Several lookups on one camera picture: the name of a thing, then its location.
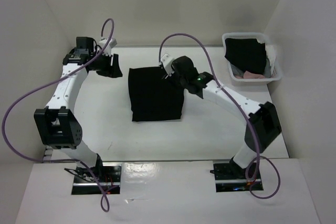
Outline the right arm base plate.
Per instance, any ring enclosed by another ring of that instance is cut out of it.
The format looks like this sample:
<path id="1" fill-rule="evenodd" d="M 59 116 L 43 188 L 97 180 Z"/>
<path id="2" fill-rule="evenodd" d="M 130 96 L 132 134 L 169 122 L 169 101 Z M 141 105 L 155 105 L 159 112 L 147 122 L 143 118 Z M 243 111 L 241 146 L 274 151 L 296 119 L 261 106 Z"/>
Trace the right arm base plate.
<path id="1" fill-rule="evenodd" d="M 246 179 L 246 169 L 235 165 L 231 160 L 213 161 L 213 168 L 209 171 L 214 175 L 217 193 L 239 192 L 252 190 L 263 191 L 260 172 L 252 181 Z"/>

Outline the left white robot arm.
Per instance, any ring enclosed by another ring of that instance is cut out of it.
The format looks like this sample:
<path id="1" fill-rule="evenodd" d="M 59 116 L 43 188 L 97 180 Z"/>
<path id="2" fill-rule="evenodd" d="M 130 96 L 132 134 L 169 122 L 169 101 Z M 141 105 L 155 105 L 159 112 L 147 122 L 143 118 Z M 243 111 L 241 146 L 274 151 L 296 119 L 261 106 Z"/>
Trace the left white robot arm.
<path id="1" fill-rule="evenodd" d="M 116 39 L 102 39 L 98 43 L 90 37 L 77 37 L 76 47 L 62 61 L 62 76 L 55 92 L 43 109 L 37 109 L 34 120 L 44 145 L 60 150 L 77 163 L 75 174 L 98 182 L 104 177 L 99 154 L 83 140 L 83 129 L 74 115 L 81 86 L 90 71 L 98 75 L 119 78 L 119 56 L 112 53 Z"/>

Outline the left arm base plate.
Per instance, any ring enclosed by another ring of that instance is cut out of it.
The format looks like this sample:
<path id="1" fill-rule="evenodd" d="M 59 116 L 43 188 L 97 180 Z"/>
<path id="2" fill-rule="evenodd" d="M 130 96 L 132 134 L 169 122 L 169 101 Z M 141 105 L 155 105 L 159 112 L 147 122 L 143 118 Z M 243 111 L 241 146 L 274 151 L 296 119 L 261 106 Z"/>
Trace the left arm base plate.
<path id="1" fill-rule="evenodd" d="M 72 195 L 101 195 L 97 183 L 87 169 L 76 167 L 75 169 L 64 168 L 64 170 L 74 177 Z M 121 163 L 103 163 L 102 174 L 96 177 L 107 194 L 119 194 L 121 173 Z"/>

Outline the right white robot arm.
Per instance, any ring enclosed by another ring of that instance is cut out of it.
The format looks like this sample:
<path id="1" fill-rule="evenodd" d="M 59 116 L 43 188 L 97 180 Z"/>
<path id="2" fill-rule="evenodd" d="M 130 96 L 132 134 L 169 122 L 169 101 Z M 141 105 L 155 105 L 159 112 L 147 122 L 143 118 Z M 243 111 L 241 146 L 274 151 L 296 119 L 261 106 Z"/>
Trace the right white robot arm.
<path id="1" fill-rule="evenodd" d="M 167 60 L 162 64 L 168 77 L 199 98 L 215 103 L 246 124 L 244 142 L 230 160 L 230 173 L 242 178 L 251 162 L 262 154 L 282 132 L 275 106 L 251 100 L 225 87 L 208 72 L 198 72 L 187 56 Z"/>

